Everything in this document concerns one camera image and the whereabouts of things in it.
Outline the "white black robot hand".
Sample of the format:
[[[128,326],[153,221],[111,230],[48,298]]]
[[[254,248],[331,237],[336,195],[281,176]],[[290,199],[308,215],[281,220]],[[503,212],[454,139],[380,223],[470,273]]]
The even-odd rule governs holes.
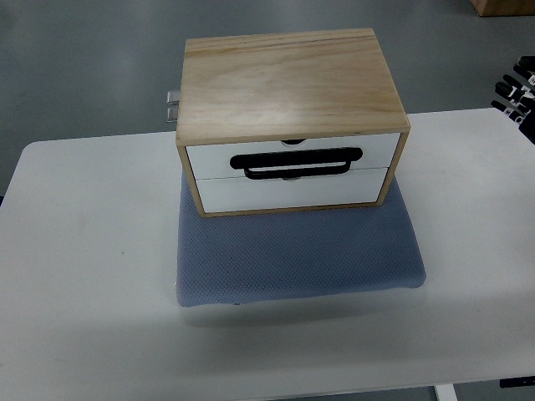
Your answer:
[[[504,74],[502,81],[494,87],[502,101],[493,100],[491,105],[513,121],[523,136],[534,144],[534,56],[520,57],[513,72],[525,83]]]

